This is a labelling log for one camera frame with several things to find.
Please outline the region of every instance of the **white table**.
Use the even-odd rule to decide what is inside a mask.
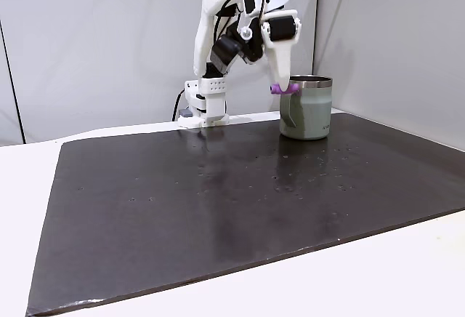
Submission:
[[[278,118],[258,113],[232,121]],[[1,316],[24,316],[61,144],[175,129],[172,122],[99,129],[0,148]],[[461,212],[67,316],[465,316],[464,284]]]

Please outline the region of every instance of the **mug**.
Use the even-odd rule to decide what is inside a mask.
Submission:
[[[292,76],[289,87],[296,92],[281,95],[280,132],[299,140],[323,139],[331,123],[333,79],[322,76]]]

